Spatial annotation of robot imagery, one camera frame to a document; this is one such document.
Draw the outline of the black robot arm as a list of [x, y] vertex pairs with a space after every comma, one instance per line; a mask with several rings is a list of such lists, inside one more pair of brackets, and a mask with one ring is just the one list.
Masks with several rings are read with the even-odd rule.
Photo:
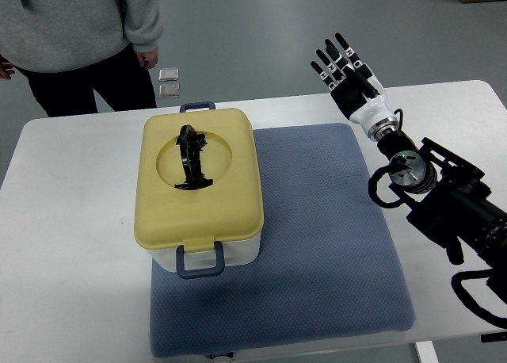
[[483, 279], [506, 299], [506, 213], [487, 200], [491, 190], [478, 167], [428, 138], [416, 147], [402, 131], [402, 119], [397, 109], [368, 131], [389, 161], [370, 177], [368, 195], [382, 208], [407, 205], [407, 221], [445, 249], [453, 265], [464, 262], [463, 243], [474, 250], [488, 269], [456, 273], [452, 289], [473, 314], [505, 328], [506, 320], [482, 308], [463, 282]]

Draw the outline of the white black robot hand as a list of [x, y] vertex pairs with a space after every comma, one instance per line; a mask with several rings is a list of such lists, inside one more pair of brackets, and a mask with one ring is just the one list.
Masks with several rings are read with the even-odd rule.
[[312, 61], [311, 67], [338, 109], [373, 141], [398, 131], [401, 121], [387, 107], [387, 94], [378, 78], [339, 32], [334, 38], [326, 39], [325, 49], [316, 51], [320, 61]]

